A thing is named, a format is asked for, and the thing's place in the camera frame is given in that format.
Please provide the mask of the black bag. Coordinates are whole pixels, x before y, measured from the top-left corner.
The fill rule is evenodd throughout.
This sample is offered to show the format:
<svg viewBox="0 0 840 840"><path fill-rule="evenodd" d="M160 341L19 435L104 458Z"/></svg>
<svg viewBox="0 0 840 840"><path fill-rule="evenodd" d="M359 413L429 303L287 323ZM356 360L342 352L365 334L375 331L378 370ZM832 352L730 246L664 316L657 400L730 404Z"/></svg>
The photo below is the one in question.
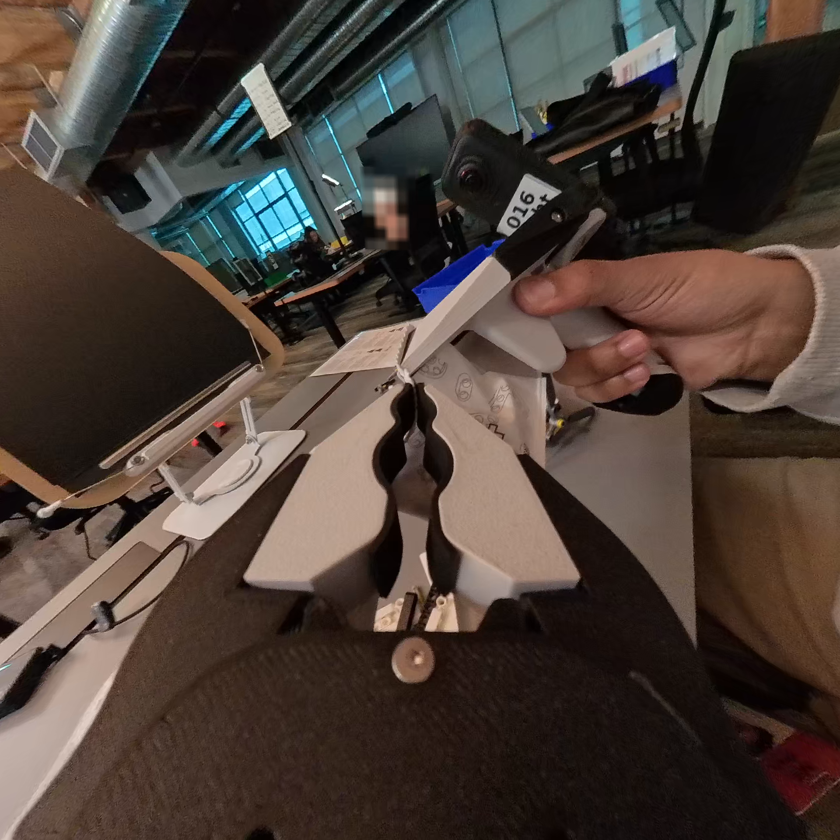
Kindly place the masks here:
<svg viewBox="0 0 840 840"><path fill-rule="evenodd" d="M661 85L646 79L617 86L613 75L602 70L581 95L548 105L551 141L558 148L576 145L629 123L655 110L662 91Z"/></svg>

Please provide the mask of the white tablet stand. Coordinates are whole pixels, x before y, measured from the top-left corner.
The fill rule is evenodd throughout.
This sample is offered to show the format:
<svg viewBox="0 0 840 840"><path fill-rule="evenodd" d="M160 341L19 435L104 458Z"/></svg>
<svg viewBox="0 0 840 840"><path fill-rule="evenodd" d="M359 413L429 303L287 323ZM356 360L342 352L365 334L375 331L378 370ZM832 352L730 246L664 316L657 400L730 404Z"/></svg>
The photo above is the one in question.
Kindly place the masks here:
<svg viewBox="0 0 840 840"><path fill-rule="evenodd" d="M101 467L119 466L131 478L157 470L180 502L163 529L193 540L208 539L292 456L307 435L303 430L258 431L250 394L265 377L265 364L241 364L106 457ZM201 485L186 490L174 477L169 459L234 404L238 404L244 422L244 443Z"/></svg>

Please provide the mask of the blue plastic bin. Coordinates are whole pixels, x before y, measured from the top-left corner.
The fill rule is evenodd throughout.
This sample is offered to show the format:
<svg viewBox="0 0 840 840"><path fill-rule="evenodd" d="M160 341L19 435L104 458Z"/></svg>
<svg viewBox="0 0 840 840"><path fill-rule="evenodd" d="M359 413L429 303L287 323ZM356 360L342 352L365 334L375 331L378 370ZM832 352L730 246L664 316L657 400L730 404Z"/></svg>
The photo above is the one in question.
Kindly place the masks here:
<svg viewBox="0 0 840 840"><path fill-rule="evenodd" d="M490 245L478 245L449 265L421 282L413 291L423 311L428 314L444 300L467 276L502 244L503 238Z"/></svg>

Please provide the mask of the red object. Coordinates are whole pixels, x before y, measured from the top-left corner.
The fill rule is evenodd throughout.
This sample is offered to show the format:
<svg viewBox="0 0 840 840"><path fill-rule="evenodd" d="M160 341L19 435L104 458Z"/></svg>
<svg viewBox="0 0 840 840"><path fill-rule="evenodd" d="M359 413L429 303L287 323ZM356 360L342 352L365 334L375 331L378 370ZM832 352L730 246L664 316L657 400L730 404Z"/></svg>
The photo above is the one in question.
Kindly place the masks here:
<svg viewBox="0 0 840 840"><path fill-rule="evenodd" d="M796 731L766 750L762 769L780 798L802 816L839 783L839 749L807 732Z"/></svg>

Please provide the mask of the hanging white paper note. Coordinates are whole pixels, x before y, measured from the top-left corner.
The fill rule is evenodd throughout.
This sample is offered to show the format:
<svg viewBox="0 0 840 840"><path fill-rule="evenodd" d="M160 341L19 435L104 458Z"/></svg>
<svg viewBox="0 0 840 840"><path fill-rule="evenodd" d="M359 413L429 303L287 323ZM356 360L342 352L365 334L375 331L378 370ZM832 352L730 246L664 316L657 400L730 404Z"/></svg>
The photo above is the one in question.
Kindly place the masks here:
<svg viewBox="0 0 840 840"><path fill-rule="evenodd" d="M257 63L244 74L240 84L262 122L269 140L289 130L291 120L263 62Z"/></svg>

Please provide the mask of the person's right hand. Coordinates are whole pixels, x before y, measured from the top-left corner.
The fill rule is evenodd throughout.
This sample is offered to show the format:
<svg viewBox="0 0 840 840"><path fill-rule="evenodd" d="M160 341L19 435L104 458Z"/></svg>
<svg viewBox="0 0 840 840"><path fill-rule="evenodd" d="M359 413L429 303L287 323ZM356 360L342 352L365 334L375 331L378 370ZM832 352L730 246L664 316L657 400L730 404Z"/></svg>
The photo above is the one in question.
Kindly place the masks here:
<svg viewBox="0 0 840 840"><path fill-rule="evenodd" d="M693 250L617 261L577 260L518 282L520 309L547 318L604 308L617 336L567 352L555 378L590 403L639 390L657 353L700 391L724 381L771 382L802 352L816 311L796 259Z"/></svg>

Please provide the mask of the wood-backed black panel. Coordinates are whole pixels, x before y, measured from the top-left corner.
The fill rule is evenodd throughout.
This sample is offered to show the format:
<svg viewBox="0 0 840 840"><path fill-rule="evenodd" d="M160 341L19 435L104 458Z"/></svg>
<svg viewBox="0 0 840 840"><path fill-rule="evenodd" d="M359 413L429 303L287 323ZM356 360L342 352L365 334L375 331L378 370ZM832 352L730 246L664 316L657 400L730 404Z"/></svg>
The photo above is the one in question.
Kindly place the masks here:
<svg viewBox="0 0 840 840"><path fill-rule="evenodd" d="M1 274L2 477L41 518L117 500L284 361L205 268L26 169L2 171Z"/></svg>

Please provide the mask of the yellow zebra lego model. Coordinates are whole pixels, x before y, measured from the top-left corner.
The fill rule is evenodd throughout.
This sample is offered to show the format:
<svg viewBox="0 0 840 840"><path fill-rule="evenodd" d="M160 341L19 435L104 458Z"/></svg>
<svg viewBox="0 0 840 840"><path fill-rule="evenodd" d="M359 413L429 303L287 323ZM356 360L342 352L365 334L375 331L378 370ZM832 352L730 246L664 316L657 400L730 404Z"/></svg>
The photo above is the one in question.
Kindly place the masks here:
<svg viewBox="0 0 840 840"><path fill-rule="evenodd" d="M557 448L587 433L597 415L594 406L566 411L558 398L549 401L546 412L545 445Z"/></svg>

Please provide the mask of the background wooden table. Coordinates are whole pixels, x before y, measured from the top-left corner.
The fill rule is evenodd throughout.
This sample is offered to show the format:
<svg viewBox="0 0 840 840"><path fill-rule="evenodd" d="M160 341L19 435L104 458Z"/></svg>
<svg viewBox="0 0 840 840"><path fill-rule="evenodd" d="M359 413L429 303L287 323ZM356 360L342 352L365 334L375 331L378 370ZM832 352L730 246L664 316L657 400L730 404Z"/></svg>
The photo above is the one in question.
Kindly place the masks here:
<svg viewBox="0 0 840 840"><path fill-rule="evenodd" d="M682 102L682 91L679 84L676 83L660 94L657 106L653 111L631 121L617 125L585 142L578 143L568 150L563 150L553 154L548 158L548 161L553 165L558 165L567 161L582 159L585 155L590 153L597 156L602 152L602 150L610 152L615 149L618 144L624 142L625 138L630 134L643 129L649 124L657 123L665 117L671 117L682 108Z"/></svg>

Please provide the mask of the person's right forearm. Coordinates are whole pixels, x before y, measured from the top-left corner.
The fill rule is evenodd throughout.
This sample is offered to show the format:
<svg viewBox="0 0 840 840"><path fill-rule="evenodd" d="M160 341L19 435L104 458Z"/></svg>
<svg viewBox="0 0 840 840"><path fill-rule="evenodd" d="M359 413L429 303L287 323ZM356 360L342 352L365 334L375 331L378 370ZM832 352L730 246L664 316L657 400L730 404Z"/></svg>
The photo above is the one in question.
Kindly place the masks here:
<svg viewBox="0 0 840 840"><path fill-rule="evenodd" d="M815 293L815 313L804 349L769 385L721 381L701 394L735 413L775 408L816 421L839 424L839 247L801 248L769 245L751 256L793 259L808 273Z"/></svg>

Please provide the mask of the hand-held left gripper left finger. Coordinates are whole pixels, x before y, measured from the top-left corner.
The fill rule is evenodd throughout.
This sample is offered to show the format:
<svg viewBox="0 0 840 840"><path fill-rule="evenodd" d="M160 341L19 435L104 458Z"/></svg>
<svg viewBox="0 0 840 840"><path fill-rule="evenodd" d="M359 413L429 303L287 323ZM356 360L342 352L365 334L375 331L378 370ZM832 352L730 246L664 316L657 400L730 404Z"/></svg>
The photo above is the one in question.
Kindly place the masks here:
<svg viewBox="0 0 840 840"><path fill-rule="evenodd" d="M307 456L245 572L253 587L317 595L374 614L401 569L393 483L415 423L413 385L394 384Z"/></svg>

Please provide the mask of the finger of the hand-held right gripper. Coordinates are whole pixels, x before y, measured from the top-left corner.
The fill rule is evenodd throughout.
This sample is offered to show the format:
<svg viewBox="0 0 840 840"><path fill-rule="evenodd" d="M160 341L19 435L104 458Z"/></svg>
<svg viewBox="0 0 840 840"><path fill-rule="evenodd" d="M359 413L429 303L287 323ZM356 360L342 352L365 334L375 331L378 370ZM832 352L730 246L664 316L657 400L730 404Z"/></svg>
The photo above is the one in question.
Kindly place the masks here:
<svg viewBox="0 0 840 840"><path fill-rule="evenodd" d="M434 310L420 320L402 359L414 373L446 343L471 331L539 373L559 370L566 359L555 327L529 316L513 299L515 279L494 256L484 259Z"/></svg>

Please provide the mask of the white and blue box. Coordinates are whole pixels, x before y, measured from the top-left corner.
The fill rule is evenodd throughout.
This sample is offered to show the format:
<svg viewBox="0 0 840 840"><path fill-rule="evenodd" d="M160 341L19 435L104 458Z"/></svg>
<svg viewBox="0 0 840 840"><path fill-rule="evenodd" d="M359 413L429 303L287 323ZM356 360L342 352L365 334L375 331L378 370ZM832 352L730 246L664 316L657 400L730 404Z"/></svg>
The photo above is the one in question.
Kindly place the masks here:
<svg viewBox="0 0 840 840"><path fill-rule="evenodd" d="M622 88L641 80L670 88L677 82L677 59L676 27L671 26L613 59L613 86Z"/></svg>

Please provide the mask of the black computer monitor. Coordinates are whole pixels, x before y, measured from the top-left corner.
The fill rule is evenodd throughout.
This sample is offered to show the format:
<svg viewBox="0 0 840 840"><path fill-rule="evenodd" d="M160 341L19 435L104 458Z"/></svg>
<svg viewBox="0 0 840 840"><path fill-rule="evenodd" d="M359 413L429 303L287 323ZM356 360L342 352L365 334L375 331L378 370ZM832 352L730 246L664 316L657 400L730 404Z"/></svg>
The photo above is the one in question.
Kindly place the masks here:
<svg viewBox="0 0 840 840"><path fill-rule="evenodd" d="M363 168L399 176L441 179L455 125L450 110L433 94L413 108L408 103L376 126L355 152Z"/></svg>

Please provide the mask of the white printed paper sheet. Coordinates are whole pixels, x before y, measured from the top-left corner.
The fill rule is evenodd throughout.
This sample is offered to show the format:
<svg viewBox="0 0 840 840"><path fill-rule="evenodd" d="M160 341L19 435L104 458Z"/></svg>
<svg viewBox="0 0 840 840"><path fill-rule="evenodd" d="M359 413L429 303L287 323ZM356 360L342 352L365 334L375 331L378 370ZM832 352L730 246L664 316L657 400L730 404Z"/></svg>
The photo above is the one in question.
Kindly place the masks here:
<svg viewBox="0 0 840 840"><path fill-rule="evenodd" d="M358 332L311 376L394 371L403 362L415 326L415 321L408 321Z"/></svg>

